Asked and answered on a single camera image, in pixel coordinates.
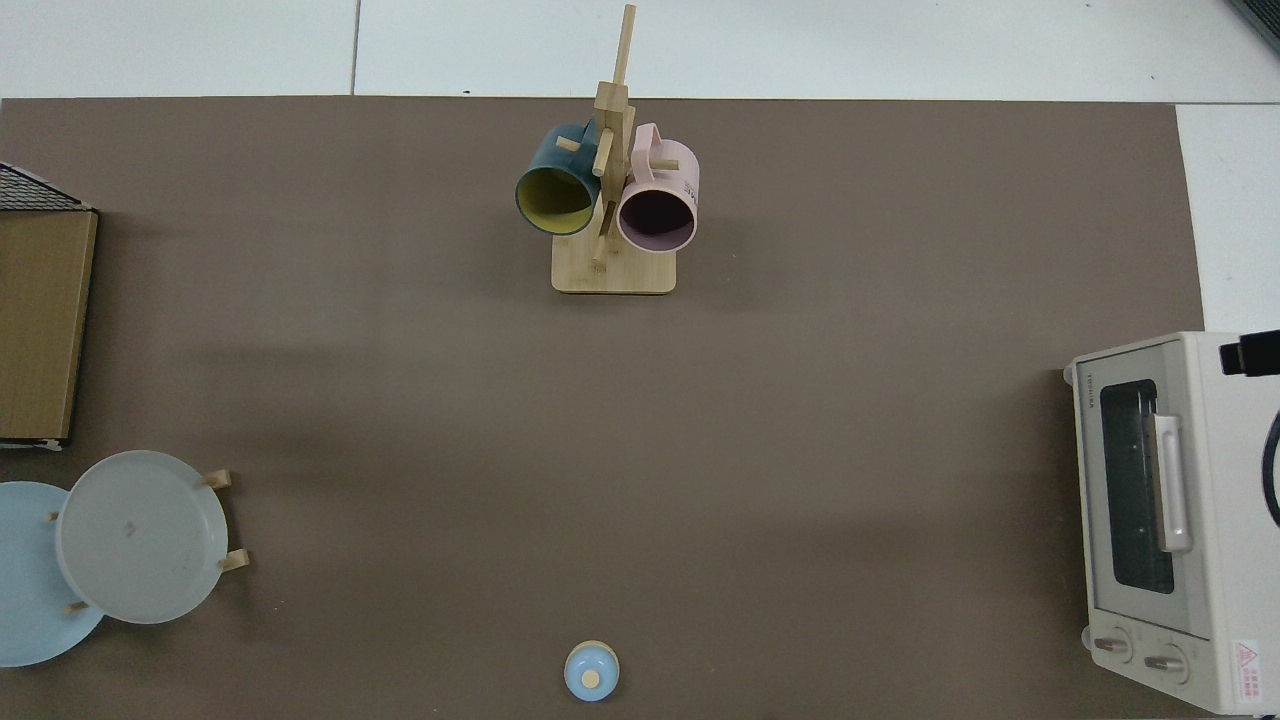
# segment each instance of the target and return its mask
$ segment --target cardboard box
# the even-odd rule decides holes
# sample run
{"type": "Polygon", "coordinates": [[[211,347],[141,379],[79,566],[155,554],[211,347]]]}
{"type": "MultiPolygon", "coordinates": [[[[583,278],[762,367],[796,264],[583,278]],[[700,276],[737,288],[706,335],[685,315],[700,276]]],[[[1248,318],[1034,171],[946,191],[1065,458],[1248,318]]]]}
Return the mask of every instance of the cardboard box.
{"type": "Polygon", "coordinates": [[[97,213],[13,210],[17,170],[0,172],[0,438],[56,447],[70,434],[97,213]]]}

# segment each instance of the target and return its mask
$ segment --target white plate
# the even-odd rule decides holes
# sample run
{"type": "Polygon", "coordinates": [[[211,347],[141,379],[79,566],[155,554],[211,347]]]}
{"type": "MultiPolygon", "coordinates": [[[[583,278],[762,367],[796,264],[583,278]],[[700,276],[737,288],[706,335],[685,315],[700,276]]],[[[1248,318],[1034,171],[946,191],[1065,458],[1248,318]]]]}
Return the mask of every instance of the white plate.
{"type": "Polygon", "coordinates": [[[90,468],[58,518],[58,562],[82,598],[128,623],[165,623],[200,605],[227,557],[227,516],[200,473],[132,450],[90,468]]]}

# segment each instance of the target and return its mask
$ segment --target mug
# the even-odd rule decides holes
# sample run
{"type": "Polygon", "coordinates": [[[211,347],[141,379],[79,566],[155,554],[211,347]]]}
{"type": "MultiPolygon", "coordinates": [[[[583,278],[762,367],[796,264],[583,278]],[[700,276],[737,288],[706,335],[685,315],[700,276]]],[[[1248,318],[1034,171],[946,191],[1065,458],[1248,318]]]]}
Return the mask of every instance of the mug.
{"type": "Polygon", "coordinates": [[[658,126],[636,128],[631,182],[618,200],[618,231],[640,250],[675,252],[698,232],[699,167],[694,151],[658,136],[658,126]],[[676,165],[676,169],[660,169],[676,165]]]}
{"type": "Polygon", "coordinates": [[[532,225],[552,234],[573,234],[591,222],[600,178],[591,174],[595,120],[556,126],[516,183],[516,208],[532,225]]]}

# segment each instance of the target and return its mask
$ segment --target dark teal mug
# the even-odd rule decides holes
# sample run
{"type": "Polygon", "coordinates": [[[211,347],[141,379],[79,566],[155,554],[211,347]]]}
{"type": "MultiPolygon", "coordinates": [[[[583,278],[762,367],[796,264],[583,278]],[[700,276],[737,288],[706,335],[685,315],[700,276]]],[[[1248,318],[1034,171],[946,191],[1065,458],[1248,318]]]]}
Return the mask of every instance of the dark teal mug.
{"type": "Polygon", "coordinates": [[[594,119],[585,126],[552,128],[516,183],[520,214],[552,234],[573,234],[585,228],[600,196],[600,178],[591,174],[596,146],[594,119]]]}

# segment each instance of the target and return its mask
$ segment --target blue lid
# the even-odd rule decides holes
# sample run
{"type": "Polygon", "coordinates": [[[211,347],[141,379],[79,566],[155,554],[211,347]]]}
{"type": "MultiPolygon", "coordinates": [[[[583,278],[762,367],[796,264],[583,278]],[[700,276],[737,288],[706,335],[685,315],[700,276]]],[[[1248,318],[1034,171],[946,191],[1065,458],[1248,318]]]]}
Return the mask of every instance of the blue lid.
{"type": "Polygon", "coordinates": [[[22,667],[61,655],[102,619],[86,607],[58,566],[56,525],[67,491],[44,483],[0,483],[0,667],[22,667]]]}
{"type": "Polygon", "coordinates": [[[579,644],[564,661],[564,684],[585,702],[608,697],[618,687],[618,656],[599,641],[579,644]]]}

